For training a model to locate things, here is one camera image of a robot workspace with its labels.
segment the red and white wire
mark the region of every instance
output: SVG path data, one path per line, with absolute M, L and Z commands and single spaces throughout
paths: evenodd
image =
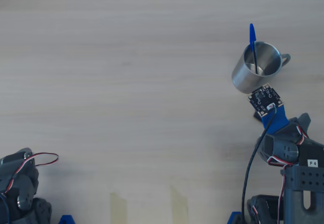
M 54 156 L 56 156 L 56 159 L 54 161 L 52 161 L 52 162 L 35 165 L 35 167 L 51 165 L 51 164 L 56 163 L 59 160 L 59 155 L 57 155 L 56 153 L 48 153 L 48 152 L 36 153 L 36 154 L 34 154 L 34 155 L 30 156 L 30 157 L 27 157 L 23 161 L 23 163 L 20 165 L 20 167 L 14 172 L 13 176 L 16 175 L 17 173 L 19 173 L 28 161 L 30 161 L 31 159 L 33 159 L 33 158 L 35 158 L 37 156 L 40 156 L 40 155 L 54 155 Z M 6 191 L 5 191 L 5 194 L 12 188 L 13 184 L 14 184 L 14 179 L 12 178 L 10 180 L 10 183 L 9 183 Z
M 297 145 L 301 145 L 303 144 L 305 138 L 308 138 L 308 135 L 303 131 L 303 129 L 299 125 L 297 125 L 296 128 L 299 134 L 302 136 L 301 140 L 297 142 Z
M 254 213 L 255 213 L 255 216 L 257 216 L 259 213 L 258 213 L 258 211 L 256 210 L 256 208 L 255 208 L 254 205 L 252 206 L 252 209 L 253 209 L 253 211 L 254 211 Z
M 286 164 L 285 166 L 283 166 L 283 169 L 285 170 L 286 167 L 288 167 L 288 166 L 292 166 L 292 165 L 291 164 Z M 277 224 L 280 224 L 280 203 L 281 203 L 282 196 L 284 195 L 285 185 L 286 185 L 286 175 L 283 174 L 282 175 L 282 187 L 281 187 L 280 195 L 279 195 L 279 199 L 278 199 L 278 217 L 277 217 Z
M 291 162 L 286 162 L 286 161 L 284 161 L 284 160 L 282 160 L 282 159 L 280 159 L 280 158 L 278 158 L 276 156 L 269 157 L 268 160 L 267 160 L 267 163 L 269 165 L 275 165 L 275 166 L 293 165 Z

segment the black sensor board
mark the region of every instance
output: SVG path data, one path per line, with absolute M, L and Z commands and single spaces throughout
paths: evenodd
M 279 108 L 284 105 L 279 95 L 268 83 L 248 95 L 248 100 L 261 117 L 267 115 L 274 106 Z

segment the light wood surface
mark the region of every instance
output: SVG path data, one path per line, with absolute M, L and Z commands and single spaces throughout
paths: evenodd
M 271 84 L 321 142 L 324 0 L 0 0 L 1 156 L 60 155 L 39 169 L 53 223 L 109 223 L 116 193 L 128 224 L 172 224 L 171 186 L 190 224 L 227 223 L 262 132 L 231 82 L 251 22 L 292 56 Z M 247 197 L 280 187 L 257 157 Z

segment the blue base clip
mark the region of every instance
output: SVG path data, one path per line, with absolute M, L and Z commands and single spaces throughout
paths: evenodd
M 237 215 L 241 216 L 242 213 L 239 212 L 239 211 L 233 211 L 232 214 L 231 214 L 231 216 L 229 217 L 229 220 L 228 220 L 228 223 L 227 223 L 227 224 L 232 224 L 233 221 L 234 221 L 234 218 L 235 218 Z
M 59 224 L 75 224 L 73 217 L 71 215 L 63 215 Z
M 274 110 L 271 110 L 266 116 L 263 116 L 261 118 L 264 128 L 267 127 L 273 114 L 274 114 Z M 277 113 L 273 118 L 272 124 L 270 125 L 267 134 L 274 134 L 275 132 L 277 132 L 278 130 L 280 130 L 281 128 L 285 127 L 288 124 L 289 124 L 289 120 L 286 117 L 285 107 L 284 105 L 282 105 L 279 108 L 277 108 Z

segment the metal cup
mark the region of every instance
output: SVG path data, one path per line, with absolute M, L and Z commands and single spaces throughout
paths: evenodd
M 251 47 L 247 46 L 232 72 L 234 86 L 242 93 L 249 94 L 266 84 L 275 76 L 282 66 L 290 61 L 289 54 L 280 52 L 271 44 L 256 42 L 257 63 L 259 74 L 255 73 L 255 64 Z

